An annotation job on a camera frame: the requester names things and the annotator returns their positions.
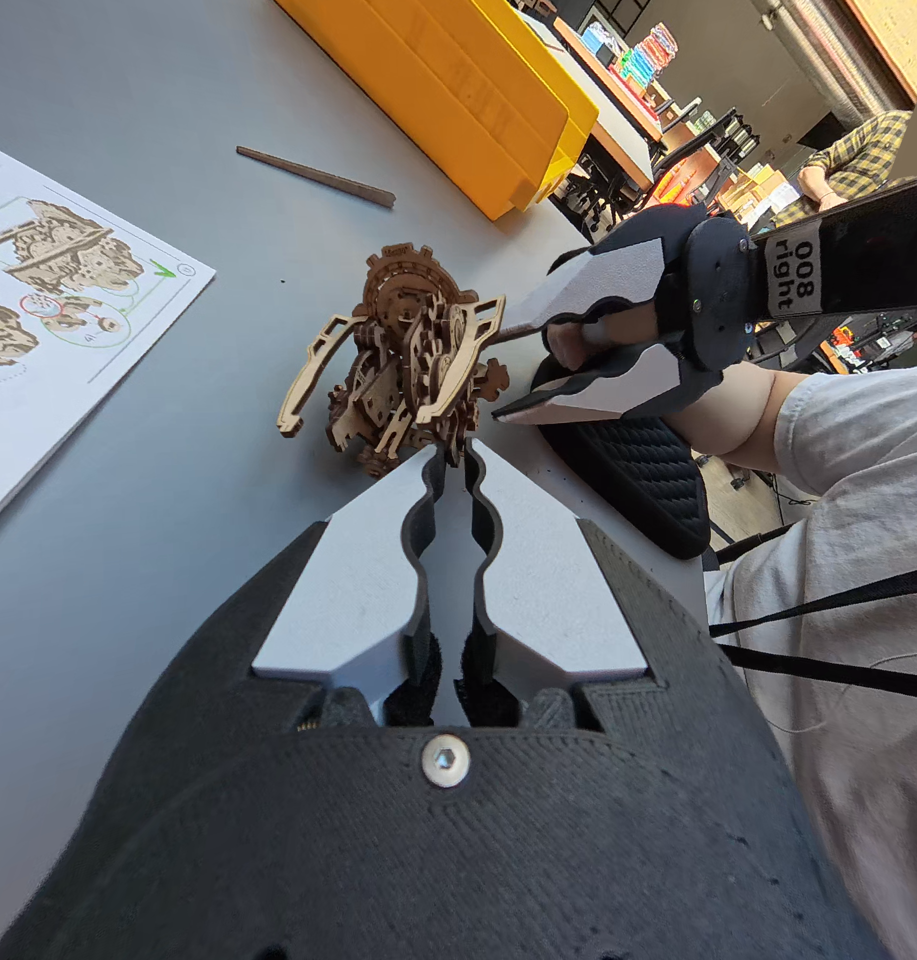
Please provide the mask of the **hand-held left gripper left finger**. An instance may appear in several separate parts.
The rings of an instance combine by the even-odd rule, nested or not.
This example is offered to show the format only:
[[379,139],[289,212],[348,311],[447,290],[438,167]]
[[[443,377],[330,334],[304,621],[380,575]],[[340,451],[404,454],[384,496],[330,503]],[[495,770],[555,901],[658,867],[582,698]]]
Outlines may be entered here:
[[380,726],[385,702],[428,661],[428,581],[445,479],[428,445],[335,512],[252,661],[262,678],[358,690]]

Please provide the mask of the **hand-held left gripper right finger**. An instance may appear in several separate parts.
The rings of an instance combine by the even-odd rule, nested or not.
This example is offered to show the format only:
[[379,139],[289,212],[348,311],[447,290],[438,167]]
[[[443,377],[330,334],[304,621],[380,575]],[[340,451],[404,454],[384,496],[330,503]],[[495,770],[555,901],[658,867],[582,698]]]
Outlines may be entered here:
[[484,552],[458,700],[472,726],[513,727],[546,689],[637,680],[649,666],[585,529],[598,527],[477,439],[465,452]]

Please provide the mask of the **person's right hand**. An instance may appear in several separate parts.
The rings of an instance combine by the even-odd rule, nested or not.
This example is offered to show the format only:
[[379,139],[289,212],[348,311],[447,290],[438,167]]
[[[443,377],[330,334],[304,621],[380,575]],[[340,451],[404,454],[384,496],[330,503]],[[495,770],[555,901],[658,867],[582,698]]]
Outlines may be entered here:
[[593,358],[620,346],[657,339],[657,315],[649,302],[594,321],[563,321],[545,330],[549,354],[565,370],[576,372]]

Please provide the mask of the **wooden gear model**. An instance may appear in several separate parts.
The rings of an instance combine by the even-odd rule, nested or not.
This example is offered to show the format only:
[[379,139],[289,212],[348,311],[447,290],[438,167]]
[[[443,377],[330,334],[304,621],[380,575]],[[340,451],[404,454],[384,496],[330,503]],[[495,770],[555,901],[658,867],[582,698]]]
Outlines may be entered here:
[[332,316],[308,347],[278,430],[297,435],[327,364],[352,337],[356,359],[329,392],[332,447],[343,452],[361,438],[357,461],[374,478],[400,465],[402,448],[438,446],[457,468],[478,429],[479,402],[495,402],[510,387],[508,368],[482,357],[498,338],[506,298],[461,290],[428,246],[384,246],[367,266],[361,303],[351,316]]

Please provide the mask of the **person's white shirt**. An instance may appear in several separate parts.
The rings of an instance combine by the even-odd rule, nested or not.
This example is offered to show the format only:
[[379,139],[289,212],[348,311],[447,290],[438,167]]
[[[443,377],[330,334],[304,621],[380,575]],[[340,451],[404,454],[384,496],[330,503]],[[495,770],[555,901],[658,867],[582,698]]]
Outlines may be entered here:
[[[817,495],[784,535],[706,575],[715,623],[761,618],[917,570],[917,367],[817,374],[785,400],[780,472]],[[728,642],[917,675],[917,595],[744,630]],[[850,896],[917,958],[917,699],[746,671]]]

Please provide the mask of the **stack of colourful boxes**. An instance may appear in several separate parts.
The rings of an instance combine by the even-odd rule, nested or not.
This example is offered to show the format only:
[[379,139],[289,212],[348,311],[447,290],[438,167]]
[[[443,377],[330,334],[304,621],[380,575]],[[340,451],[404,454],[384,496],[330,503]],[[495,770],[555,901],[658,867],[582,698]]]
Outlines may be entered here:
[[586,27],[581,40],[608,72],[639,91],[645,91],[679,53],[678,42],[661,22],[628,48],[621,49],[617,37],[596,19]]

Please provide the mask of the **person's right forearm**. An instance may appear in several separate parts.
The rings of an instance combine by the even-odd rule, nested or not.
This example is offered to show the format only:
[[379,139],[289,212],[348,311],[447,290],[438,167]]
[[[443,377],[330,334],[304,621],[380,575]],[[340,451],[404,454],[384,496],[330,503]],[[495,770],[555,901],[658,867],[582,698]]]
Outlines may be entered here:
[[692,450],[739,467],[779,473],[777,417],[788,395],[809,378],[741,362],[722,381],[663,422]]

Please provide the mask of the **yellow plastic bin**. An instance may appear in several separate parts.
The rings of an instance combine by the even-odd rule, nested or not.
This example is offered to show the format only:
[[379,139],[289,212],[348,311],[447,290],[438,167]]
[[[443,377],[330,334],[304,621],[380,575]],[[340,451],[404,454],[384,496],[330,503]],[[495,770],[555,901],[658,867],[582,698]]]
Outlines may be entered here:
[[598,120],[508,2],[278,5],[490,221],[546,199]]

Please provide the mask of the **black office chair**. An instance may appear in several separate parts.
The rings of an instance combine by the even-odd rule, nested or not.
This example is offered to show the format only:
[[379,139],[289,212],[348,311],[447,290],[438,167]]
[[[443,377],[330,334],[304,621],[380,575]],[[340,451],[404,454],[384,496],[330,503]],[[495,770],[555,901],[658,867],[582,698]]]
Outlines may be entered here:
[[549,199],[586,241],[595,243],[630,216],[647,192],[600,141],[589,137],[578,162]]

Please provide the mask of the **tapered wooden stick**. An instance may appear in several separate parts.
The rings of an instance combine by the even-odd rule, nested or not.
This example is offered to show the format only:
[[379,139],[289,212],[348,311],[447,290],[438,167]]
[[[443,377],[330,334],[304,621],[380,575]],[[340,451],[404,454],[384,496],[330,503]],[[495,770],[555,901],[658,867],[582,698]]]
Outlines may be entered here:
[[245,146],[236,146],[236,153],[263,165],[295,175],[306,181],[326,186],[386,210],[393,210],[396,197],[392,192],[348,177],[328,173]]

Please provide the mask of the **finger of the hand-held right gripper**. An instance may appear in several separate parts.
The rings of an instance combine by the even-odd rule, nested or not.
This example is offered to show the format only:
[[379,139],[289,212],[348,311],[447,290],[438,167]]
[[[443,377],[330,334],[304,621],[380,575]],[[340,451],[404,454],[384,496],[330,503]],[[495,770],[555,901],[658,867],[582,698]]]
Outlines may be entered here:
[[520,426],[610,421],[681,386],[681,358],[662,342],[625,346],[599,359],[599,366],[534,387],[492,418]]
[[549,273],[530,293],[505,307],[503,334],[533,334],[560,320],[587,322],[610,303],[638,306],[655,295],[665,271],[663,242],[649,239],[594,254],[585,251]]

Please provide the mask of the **white instruction booklet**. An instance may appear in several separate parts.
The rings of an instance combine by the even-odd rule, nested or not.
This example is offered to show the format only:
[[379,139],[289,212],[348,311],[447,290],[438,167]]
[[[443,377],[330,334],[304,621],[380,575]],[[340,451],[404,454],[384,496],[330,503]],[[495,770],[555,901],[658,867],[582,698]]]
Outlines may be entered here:
[[214,275],[0,151],[0,511]]

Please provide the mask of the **grey table brown edge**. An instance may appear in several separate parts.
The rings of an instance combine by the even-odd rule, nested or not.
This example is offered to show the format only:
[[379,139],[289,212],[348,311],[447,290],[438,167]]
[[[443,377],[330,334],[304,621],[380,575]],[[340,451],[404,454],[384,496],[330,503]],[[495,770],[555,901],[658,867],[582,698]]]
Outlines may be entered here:
[[603,161],[606,170],[621,171],[640,190],[651,189],[655,184],[651,150],[662,138],[657,116],[598,61],[561,18],[554,16],[548,23],[537,18],[545,2],[512,2],[511,5],[596,106],[598,114],[586,152]]

